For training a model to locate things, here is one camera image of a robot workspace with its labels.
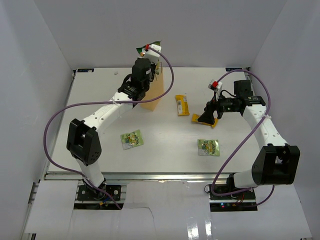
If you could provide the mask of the green yellow snack bag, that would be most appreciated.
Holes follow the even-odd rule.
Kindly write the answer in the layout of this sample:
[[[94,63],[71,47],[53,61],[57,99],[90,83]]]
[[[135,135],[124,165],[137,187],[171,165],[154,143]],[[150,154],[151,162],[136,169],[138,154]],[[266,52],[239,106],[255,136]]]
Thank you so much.
[[[150,44],[156,44],[156,45],[161,46],[161,41],[160,41],[160,40],[154,41],[154,42],[148,43],[148,44],[146,44],[146,45],[150,45]],[[136,48],[138,54],[139,54],[142,58],[144,57],[144,54],[145,54],[145,47],[146,47],[146,45],[144,45],[144,46],[142,46],[142,47]],[[157,75],[160,73],[160,71],[159,71],[159,61],[158,61],[157,65],[155,65],[155,73],[156,73]]]

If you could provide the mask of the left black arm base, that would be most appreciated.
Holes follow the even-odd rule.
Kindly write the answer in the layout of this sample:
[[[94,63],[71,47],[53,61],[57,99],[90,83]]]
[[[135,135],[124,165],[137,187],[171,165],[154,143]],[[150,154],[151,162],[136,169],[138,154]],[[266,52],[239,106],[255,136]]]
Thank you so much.
[[[121,185],[106,185],[104,191],[108,193],[115,201],[121,199]],[[77,201],[110,201],[110,197],[105,193],[87,185],[80,185],[77,192]]]

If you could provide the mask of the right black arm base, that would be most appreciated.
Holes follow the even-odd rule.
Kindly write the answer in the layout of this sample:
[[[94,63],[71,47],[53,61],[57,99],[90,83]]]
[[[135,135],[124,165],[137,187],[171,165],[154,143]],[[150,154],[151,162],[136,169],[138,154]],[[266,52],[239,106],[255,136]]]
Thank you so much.
[[[227,196],[213,195],[211,192],[211,184],[207,184],[203,190],[209,196],[209,206],[212,213],[258,210],[258,207],[256,206],[256,195],[253,190]]]

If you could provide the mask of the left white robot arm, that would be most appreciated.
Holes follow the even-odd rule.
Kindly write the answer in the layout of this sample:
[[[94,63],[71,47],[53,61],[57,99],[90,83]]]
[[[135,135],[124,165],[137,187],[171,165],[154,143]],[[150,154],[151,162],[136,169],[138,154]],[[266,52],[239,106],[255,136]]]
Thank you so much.
[[[98,159],[102,154],[100,135],[122,114],[133,109],[150,89],[154,80],[158,59],[139,57],[135,60],[122,85],[110,99],[111,103],[82,120],[74,119],[69,124],[66,148],[76,159],[84,174],[88,193],[99,200],[105,196],[105,178],[100,170]]]

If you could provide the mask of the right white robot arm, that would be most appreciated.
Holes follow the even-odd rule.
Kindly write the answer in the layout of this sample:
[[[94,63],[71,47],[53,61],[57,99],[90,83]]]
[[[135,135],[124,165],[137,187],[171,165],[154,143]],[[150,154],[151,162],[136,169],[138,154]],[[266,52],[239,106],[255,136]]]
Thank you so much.
[[[208,87],[214,91],[214,96],[206,103],[198,121],[214,124],[214,113],[219,119],[224,113],[240,113],[254,131],[260,148],[250,169],[232,173],[228,177],[226,195],[236,200],[243,195],[246,188],[260,185],[291,185],[296,176],[300,150],[281,137],[267,114],[265,101],[261,96],[254,95],[251,82],[235,81],[231,97],[223,96],[220,82],[213,80]]]

